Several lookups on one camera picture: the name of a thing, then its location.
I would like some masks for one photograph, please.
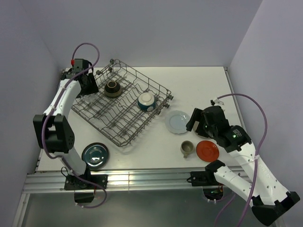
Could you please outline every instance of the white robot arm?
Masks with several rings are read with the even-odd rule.
[[[260,156],[255,157],[256,148],[248,134],[238,125],[230,126],[220,106],[211,106],[205,110],[195,109],[187,124],[188,131],[192,130],[196,121],[199,122],[196,129],[198,135],[212,138],[225,148],[251,181],[255,172],[255,159],[258,159],[256,184],[250,206],[261,223],[270,226],[300,200],[296,192],[289,192],[275,178]],[[210,179],[226,185],[244,200],[248,200],[251,184],[233,173],[220,160],[207,165],[205,172]]]
[[[34,117],[33,123],[38,144],[40,148],[43,148],[42,127],[46,118],[49,117],[45,130],[47,154],[52,153],[51,158],[58,157],[70,176],[74,176],[76,173],[82,179],[90,181],[90,170],[74,147],[75,136],[67,121],[71,106],[77,97],[98,92],[92,73],[83,73],[75,80],[70,81],[75,74],[88,68],[89,61],[85,59],[73,60],[73,68],[62,74],[57,94],[52,103],[43,114]],[[74,179],[74,183],[82,189],[85,186],[84,182],[77,179]]]

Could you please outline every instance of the metal wire rack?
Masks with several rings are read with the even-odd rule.
[[[124,62],[116,59],[95,75],[99,92],[90,100],[78,98],[72,110],[106,136],[118,147],[130,144],[132,140],[158,115],[169,108],[173,99],[171,91],[148,78]],[[116,98],[104,95],[104,86],[114,80],[123,88]],[[137,99],[143,92],[153,93],[157,101],[156,108],[144,112],[137,106]]]

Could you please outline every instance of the white wall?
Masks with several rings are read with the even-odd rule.
[[[100,48],[103,66],[228,66],[261,1],[20,0],[61,67],[82,42]]]
[[[11,226],[39,155],[33,117],[55,93],[57,63],[17,0],[0,6],[0,226]]]
[[[229,68],[235,92],[264,107],[269,129],[261,155],[274,175],[303,198],[303,1],[264,0]],[[257,143],[262,116],[254,104],[238,98],[248,132]],[[301,227],[303,203],[285,214]]]

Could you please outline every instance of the bowl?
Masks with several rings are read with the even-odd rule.
[[[122,93],[122,87],[116,81],[111,80],[104,86],[104,94],[107,97],[111,97],[111,98],[118,97],[119,95],[121,95],[121,93]]]
[[[138,97],[138,106],[143,111],[152,111],[156,108],[155,96],[149,92],[144,92]]]

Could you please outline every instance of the white table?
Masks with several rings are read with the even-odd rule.
[[[170,133],[164,123],[165,115],[173,110],[181,110],[191,116],[195,107],[204,109],[210,100],[231,93],[223,67],[138,67],[135,68],[172,91],[174,99],[170,107],[164,108],[159,116],[136,137],[130,145],[119,148],[99,133],[84,119],[71,111],[68,121],[75,133],[75,148],[81,156],[83,149],[93,142],[104,143],[110,153],[103,170],[139,170],[163,168],[205,167],[207,162],[198,158],[196,153],[183,158],[180,145],[189,140],[196,146],[204,140],[193,131],[183,135]],[[241,125],[236,105],[232,97],[224,98],[225,115],[231,125]],[[238,166],[223,148],[219,148],[219,160],[228,166]],[[59,171],[60,160],[50,160],[42,154],[38,171]]]

